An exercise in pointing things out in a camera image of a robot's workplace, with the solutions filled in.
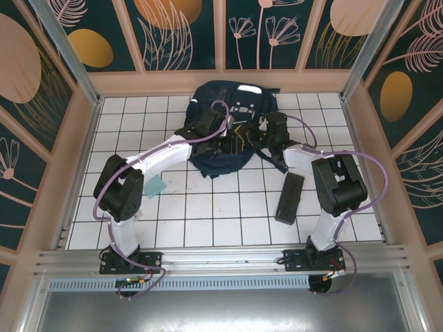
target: backpack strap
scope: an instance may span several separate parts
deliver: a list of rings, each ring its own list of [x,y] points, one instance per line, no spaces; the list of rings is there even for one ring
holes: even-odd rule
[[[282,166],[281,164],[275,162],[274,160],[272,160],[271,157],[268,157],[266,154],[264,154],[263,152],[261,152],[260,150],[256,150],[255,153],[257,154],[257,156],[259,156],[261,159],[271,163],[272,165],[275,166],[276,169],[278,169],[280,172],[282,172],[283,174],[288,172],[288,170],[286,169],[286,167]]]

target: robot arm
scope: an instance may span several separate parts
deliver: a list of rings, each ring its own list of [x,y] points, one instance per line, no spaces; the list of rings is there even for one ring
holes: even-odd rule
[[[138,218],[137,212],[141,206],[143,187],[146,182],[174,164],[186,161],[192,153],[198,154],[205,152],[206,149],[212,149],[213,145],[217,144],[217,140],[209,140],[204,143],[197,141],[220,131],[222,131],[221,136],[226,135],[226,129],[222,130],[222,126],[225,125],[225,117],[224,114],[214,109],[207,109],[199,121],[179,129],[176,134],[162,144],[126,159],[113,155],[107,160],[93,192],[95,198],[98,198],[104,186],[119,169],[132,164],[111,182],[99,202],[100,209],[111,217],[112,234],[117,247],[121,249],[124,256],[136,260],[137,254],[140,252],[135,237],[134,223]],[[227,122],[229,128],[233,118],[229,116]],[[151,152],[149,158],[142,158],[149,152]]]

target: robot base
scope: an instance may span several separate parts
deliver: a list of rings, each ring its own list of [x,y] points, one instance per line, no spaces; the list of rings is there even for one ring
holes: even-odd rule
[[[161,257],[161,252],[141,252],[139,246],[128,258],[143,265],[161,267]],[[151,271],[154,275],[160,273],[159,270]],[[129,264],[110,248],[109,252],[105,252],[101,256],[99,273],[101,275],[144,275],[146,271],[143,268]]]
[[[343,252],[338,246],[326,251],[318,251],[311,237],[307,238],[305,249],[284,250],[283,258],[279,259],[278,263],[284,264],[286,272],[328,272],[337,270],[338,266],[341,270],[346,269]]]

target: wire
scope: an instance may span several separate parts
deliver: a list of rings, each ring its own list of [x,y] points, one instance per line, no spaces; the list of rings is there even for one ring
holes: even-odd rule
[[[307,125],[307,123],[305,121],[303,121],[302,119],[296,118],[295,116],[288,116],[286,115],[288,118],[297,120],[299,123],[301,123],[304,127],[307,128],[307,130],[309,130],[309,132],[312,135],[312,138],[314,139],[314,145],[310,145],[309,143],[307,143],[307,146],[310,147],[311,149],[316,149],[317,148],[317,137],[316,134],[314,134],[314,131],[312,130],[312,128],[310,126]]]
[[[102,260],[102,258],[103,258],[103,254],[104,254],[106,251],[109,252],[109,246],[107,246],[106,248],[103,248],[102,251],[99,252],[99,254],[98,254],[98,258],[99,258],[100,261]]]
[[[103,196],[105,195],[105,192],[109,189],[109,187],[111,186],[111,184],[120,176],[120,174],[122,174],[124,171],[126,171],[127,169],[129,169],[130,167],[132,167],[133,165],[135,165],[136,163],[140,163],[143,160],[145,160],[147,157],[151,156],[152,154],[155,154],[158,151],[161,151],[163,149],[165,149],[166,147],[171,148],[174,145],[178,145],[178,144],[193,144],[193,143],[200,143],[200,142],[205,142],[207,140],[210,140],[214,137],[217,137],[219,134],[221,134],[223,131],[225,131],[228,127],[228,119],[229,119],[229,106],[223,101],[223,100],[215,100],[212,104],[211,104],[211,108],[214,107],[214,105],[216,104],[221,104],[225,110],[226,110],[226,117],[223,121],[223,123],[221,124],[221,127],[218,128],[218,130],[216,130],[216,132],[203,137],[203,138],[198,138],[195,140],[176,140],[174,142],[165,142],[162,145],[159,145],[158,147],[155,147],[147,152],[145,152],[144,154],[142,154],[140,156],[140,158],[133,160],[132,162],[126,164],[125,166],[123,166],[122,168],[120,168],[116,173],[113,174],[113,176],[111,176],[111,178],[109,178],[109,180],[105,183],[105,185],[103,186],[102,190],[100,191],[100,193],[97,196],[96,202],[94,203],[94,207],[92,209],[92,215],[94,217],[95,220],[98,221],[106,221],[108,223],[108,232],[109,232],[109,238],[111,239],[111,246],[112,248],[129,264],[132,264],[134,266],[138,266],[139,268],[143,268],[143,269],[148,269],[148,270],[159,270],[162,272],[162,274],[160,275],[160,277],[151,284],[151,286],[147,287],[145,290],[141,290],[139,291],[137,294],[135,294],[132,297],[123,297],[121,294],[119,294],[120,299],[126,299],[127,301],[131,301],[132,299],[136,299],[138,297],[143,296],[144,294],[148,293],[151,289],[153,289],[166,275],[167,271],[166,269],[162,268],[162,267],[158,267],[158,266],[147,266],[147,265],[143,265],[143,264],[139,264],[136,261],[132,261],[131,259],[129,259],[128,257],[125,256],[125,254],[122,252],[122,250],[118,247],[114,234],[112,232],[112,225],[111,225],[111,218],[109,218],[108,216],[98,216],[97,214],[97,210],[98,210],[98,206],[101,202],[101,200],[103,199]]]
[[[335,259],[330,258],[329,260],[330,260],[331,263],[333,263],[338,269],[340,269],[340,270],[344,270],[344,268],[342,267],[342,265],[340,265],[339,263],[337,263],[337,262],[335,261]]]

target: floral wallpaper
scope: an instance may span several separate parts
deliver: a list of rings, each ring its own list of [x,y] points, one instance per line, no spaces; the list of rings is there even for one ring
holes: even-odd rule
[[[125,0],[146,71],[215,69],[213,0]]]
[[[394,147],[443,98],[443,1],[425,0],[368,87]]]
[[[326,0],[306,69],[350,69],[386,0]]]
[[[443,117],[397,158],[397,166],[426,243],[443,241]]]
[[[294,69],[310,0],[226,1],[226,69]]]
[[[0,124],[0,246],[16,250],[46,163]]]

